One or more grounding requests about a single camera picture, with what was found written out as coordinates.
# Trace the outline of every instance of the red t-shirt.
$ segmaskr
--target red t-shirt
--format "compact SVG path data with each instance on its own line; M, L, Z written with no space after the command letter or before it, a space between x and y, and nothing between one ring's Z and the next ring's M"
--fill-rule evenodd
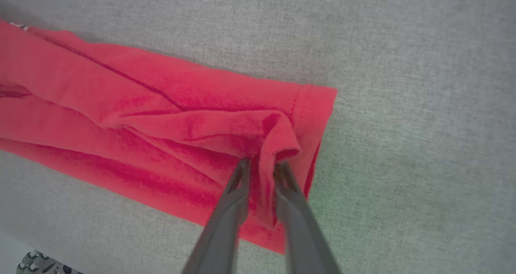
M308 196L336 94L0 21L0 149L200 225L250 157L240 237L276 252L273 165Z

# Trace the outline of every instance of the gray fabric surface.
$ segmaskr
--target gray fabric surface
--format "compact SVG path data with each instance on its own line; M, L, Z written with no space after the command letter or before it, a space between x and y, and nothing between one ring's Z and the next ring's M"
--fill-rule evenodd
M1 2L89 41L338 88L310 203L344 272L516 272L516 0ZM86 274L177 272L200 233L0 158L2 230ZM243 243L239 269L282 259Z

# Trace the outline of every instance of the gray surface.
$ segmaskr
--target gray surface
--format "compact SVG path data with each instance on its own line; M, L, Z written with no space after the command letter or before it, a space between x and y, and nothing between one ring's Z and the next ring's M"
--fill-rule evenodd
M26 246L0 230L0 273L13 274L24 255L33 248Z
M2 2L4 19L338 88L310 202L343 270L516 272L516 0ZM0 156L2 229L86 274L177 272L199 234ZM283 272L247 243L239 266Z

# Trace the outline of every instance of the gray object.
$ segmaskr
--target gray object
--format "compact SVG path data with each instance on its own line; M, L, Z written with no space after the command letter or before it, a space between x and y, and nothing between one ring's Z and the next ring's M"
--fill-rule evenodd
M27 253L16 267L16 274L82 274L36 250Z
M87 41L339 89L308 202L344 273L516 272L515 0L0 2ZM0 214L87 274L179 273L201 233L5 152ZM240 244L238 272L283 265Z
M231 274L238 232L247 219L251 161L242 159L217 202L182 274ZM276 214L285 228L289 274L340 274L317 221L287 162L274 169Z

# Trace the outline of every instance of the red fabric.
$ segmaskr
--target red fabric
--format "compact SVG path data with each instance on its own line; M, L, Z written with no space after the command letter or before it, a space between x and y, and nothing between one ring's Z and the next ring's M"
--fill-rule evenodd
M251 157L241 238L276 252L273 165L308 196L336 94L0 22L0 149L200 225Z

